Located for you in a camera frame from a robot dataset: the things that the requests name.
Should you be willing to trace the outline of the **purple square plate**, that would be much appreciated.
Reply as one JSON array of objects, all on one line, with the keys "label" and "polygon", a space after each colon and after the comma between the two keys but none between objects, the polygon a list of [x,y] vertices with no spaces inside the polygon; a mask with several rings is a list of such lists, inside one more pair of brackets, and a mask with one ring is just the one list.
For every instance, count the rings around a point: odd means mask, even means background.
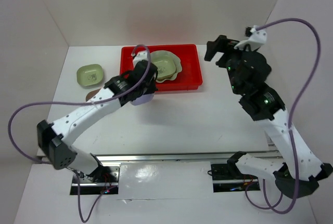
[{"label": "purple square plate", "polygon": [[150,102],[154,97],[154,94],[145,94],[131,102],[132,105],[138,106]]}]

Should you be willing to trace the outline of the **green square plate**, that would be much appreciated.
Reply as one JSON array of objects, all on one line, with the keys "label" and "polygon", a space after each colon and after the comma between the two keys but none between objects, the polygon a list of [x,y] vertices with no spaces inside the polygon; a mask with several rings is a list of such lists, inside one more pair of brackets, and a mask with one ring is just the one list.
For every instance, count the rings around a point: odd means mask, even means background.
[{"label": "green square plate", "polygon": [[157,80],[162,81],[171,78],[176,72],[176,65],[172,58],[168,56],[155,57],[152,63],[157,67]]},{"label": "green square plate", "polygon": [[99,85],[104,81],[104,71],[99,64],[89,64],[78,68],[76,81],[82,87]]}]

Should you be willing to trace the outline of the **green scalloped bowl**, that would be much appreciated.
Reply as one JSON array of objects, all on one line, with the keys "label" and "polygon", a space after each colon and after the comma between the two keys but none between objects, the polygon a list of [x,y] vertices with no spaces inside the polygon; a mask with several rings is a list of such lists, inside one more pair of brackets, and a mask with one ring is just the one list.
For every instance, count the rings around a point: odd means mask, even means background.
[{"label": "green scalloped bowl", "polygon": [[168,56],[168,57],[170,57],[170,58],[173,59],[175,65],[176,65],[176,72],[175,72],[175,74],[171,78],[167,78],[166,80],[158,81],[156,79],[156,82],[158,82],[158,83],[163,83],[165,81],[174,81],[177,78],[177,75],[179,73],[181,73],[182,70],[183,70],[180,58],[177,55],[175,55],[174,53],[170,52],[170,51],[158,50],[158,51],[152,52],[150,55],[151,55],[151,61],[155,57]]}]

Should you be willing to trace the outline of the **pink square plate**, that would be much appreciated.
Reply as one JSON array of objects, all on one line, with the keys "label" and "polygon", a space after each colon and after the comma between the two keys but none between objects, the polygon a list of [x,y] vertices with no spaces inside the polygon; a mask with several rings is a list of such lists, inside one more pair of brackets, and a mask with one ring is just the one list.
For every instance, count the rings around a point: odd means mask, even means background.
[{"label": "pink square plate", "polygon": [[100,91],[100,89],[96,89],[96,90],[92,90],[90,91],[86,97],[85,97],[85,101],[89,101],[91,98],[93,98],[98,92]]}]

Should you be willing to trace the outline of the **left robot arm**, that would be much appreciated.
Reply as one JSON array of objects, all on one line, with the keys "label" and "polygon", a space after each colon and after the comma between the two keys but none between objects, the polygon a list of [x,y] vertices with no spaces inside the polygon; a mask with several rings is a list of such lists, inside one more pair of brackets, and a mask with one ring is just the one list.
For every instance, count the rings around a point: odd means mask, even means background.
[{"label": "left robot arm", "polygon": [[76,149],[73,144],[88,128],[127,103],[142,104],[157,91],[158,68],[147,60],[139,61],[132,71],[111,78],[88,105],[81,106],[66,116],[37,125],[38,145],[54,169],[69,168],[84,174],[91,182],[110,173],[97,156]]}]

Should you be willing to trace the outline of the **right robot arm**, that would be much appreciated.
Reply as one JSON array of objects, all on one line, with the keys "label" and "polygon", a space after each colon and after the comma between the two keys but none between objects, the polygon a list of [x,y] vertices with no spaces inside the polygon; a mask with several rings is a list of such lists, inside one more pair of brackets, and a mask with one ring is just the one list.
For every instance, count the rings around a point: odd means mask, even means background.
[{"label": "right robot arm", "polygon": [[279,94],[266,84],[272,71],[266,58],[246,45],[220,35],[207,42],[205,61],[211,61],[217,52],[221,58],[215,63],[227,70],[232,92],[240,95],[240,105],[252,120],[261,126],[284,162],[274,163],[239,151],[227,160],[227,169],[218,173],[239,178],[252,175],[274,181],[278,190],[288,198],[304,197],[314,193],[319,181],[332,174],[332,165],[323,163],[306,145],[298,131],[288,124],[289,114]]}]

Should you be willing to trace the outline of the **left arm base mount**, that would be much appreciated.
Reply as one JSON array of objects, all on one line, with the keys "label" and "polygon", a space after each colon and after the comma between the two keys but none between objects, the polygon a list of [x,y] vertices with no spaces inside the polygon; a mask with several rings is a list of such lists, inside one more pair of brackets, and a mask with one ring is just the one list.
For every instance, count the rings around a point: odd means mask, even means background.
[{"label": "left arm base mount", "polygon": [[119,175],[120,164],[111,164],[108,171],[99,176],[98,179],[93,179],[82,172],[78,171],[79,178],[76,174],[73,175],[70,195],[99,195],[101,192],[104,195],[116,195],[119,193]]}]

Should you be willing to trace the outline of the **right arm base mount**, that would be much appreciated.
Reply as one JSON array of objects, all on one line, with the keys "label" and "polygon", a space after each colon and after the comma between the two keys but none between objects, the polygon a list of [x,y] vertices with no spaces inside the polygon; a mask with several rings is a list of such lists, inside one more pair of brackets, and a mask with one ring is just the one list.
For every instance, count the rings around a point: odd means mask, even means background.
[{"label": "right arm base mount", "polygon": [[211,169],[207,172],[212,178],[213,192],[241,192],[247,187],[249,191],[259,191],[258,178],[252,175],[236,174],[232,175],[228,171],[227,164],[211,164]]}]

